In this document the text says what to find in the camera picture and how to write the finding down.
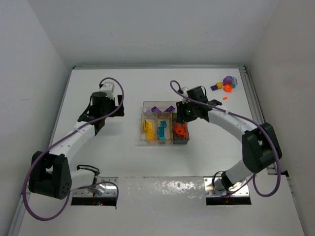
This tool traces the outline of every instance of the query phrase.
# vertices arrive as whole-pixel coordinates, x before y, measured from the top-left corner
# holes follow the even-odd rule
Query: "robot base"
[[[244,186],[238,192],[230,195],[229,197],[222,197],[228,192],[226,190],[218,191],[212,186],[213,177],[204,177],[205,184],[205,194],[206,194],[206,203],[209,206],[213,205],[251,205],[251,198],[248,186]],[[229,192],[233,192],[239,189],[246,180],[237,183],[236,185],[230,187]]]
[[[118,185],[117,177],[99,177],[97,182],[109,181]],[[109,183],[100,184],[96,189],[76,189],[73,191],[73,206],[116,206],[117,188]]]

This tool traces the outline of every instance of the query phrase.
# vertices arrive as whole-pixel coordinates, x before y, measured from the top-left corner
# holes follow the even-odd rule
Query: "metal mounting plate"
[[[204,184],[205,184],[205,191],[206,191],[206,198],[218,198],[220,196],[224,196],[227,194],[226,190],[218,191],[212,186],[212,177],[204,177]],[[229,188],[229,192],[233,192],[239,189],[242,185],[246,183],[246,179],[242,182],[237,183],[236,185]],[[248,186],[244,186],[241,190],[237,191],[236,193],[231,195],[232,198],[249,198],[250,192]]]

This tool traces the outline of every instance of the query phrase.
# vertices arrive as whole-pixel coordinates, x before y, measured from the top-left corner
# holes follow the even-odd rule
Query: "small orange piece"
[[[227,92],[232,92],[232,85],[224,85],[223,89]]]
[[[177,123],[175,123],[173,130],[178,136],[183,136],[184,138],[187,137],[187,134],[185,132],[186,124],[182,124],[182,126],[178,126]]]

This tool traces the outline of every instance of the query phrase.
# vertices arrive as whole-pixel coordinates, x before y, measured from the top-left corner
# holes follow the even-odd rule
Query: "cyan block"
[[[158,128],[158,138],[161,139],[161,138],[165,138],[165,134],[164,134],[164,127],[160,126]]]
[[[162,126],[162,127],[167,127],[167,123],[166,123],[166,121],[165,120],[162,120],[161,122],[160,122],[160,125]]]

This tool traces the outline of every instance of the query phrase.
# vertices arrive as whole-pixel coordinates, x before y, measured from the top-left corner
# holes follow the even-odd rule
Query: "white table surface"
[[[236,77],[239,83],[232,93],[210,90],[210,86],[228,75]],[[181,100],[169,86],[172,79],[189,88],[203,85],[209,100],[217,99],[231,111],[251,117],[238,69],[73,70],[53,142],[73,127],[91,94],[98,90],[99,81],[105,77],[116,78],[123,85],[125,116],[108,118],[98,135],[77,153],[70,163],[72,169],[78,164],[89,164],[109,177],[209,176],[242,159],[241,144],[236,138],[200,119],[189,123],[187,145],[144,147],[140,143],[143,101]]]
[[[211,92],[209,87],[227,75],[238,79],[238,87],[228,95],[222,90]],[[107,119],[102,131],[86,143],[70,165],[95,165],[103,176],[119,177],[117,209],[67,206],[49,222],[37,221],[26,212],[19,236],[303,235],[284,176],[273,197],[258,196],[250,183],[252,205],[206,206],[202,176],[225,170],[241,159],[240,143],[221,128],[197,120],[189,123],[190,141],[186,146],[139,145],[142,102],[179,99],[169,87],[171,79],[190,88],[205,86],[209,99],[222,101],[228,96],[224,101],[228,109],[251,117],[238,69],[73,70],[54,142],[69,131],[98,82],[107,76],[117,78],[124,86],[126,115]],[[257,180],[266,193],[275,186],[276,177],[263,171]],[[56,213],[63,201],[31,194],[29,203],[36,213],[47,217]]]
[[[267,193],[276,177],[258,175]],[[206,206],[201,177],[121,177],[117,209],[113,206],[67,206],[55,220],[42,222],[25,214],[19,236],[303,236],[285,176],[270,198],[249,184],[252,205]],[[51,216],[63,201],[32,194],[30,205]]]

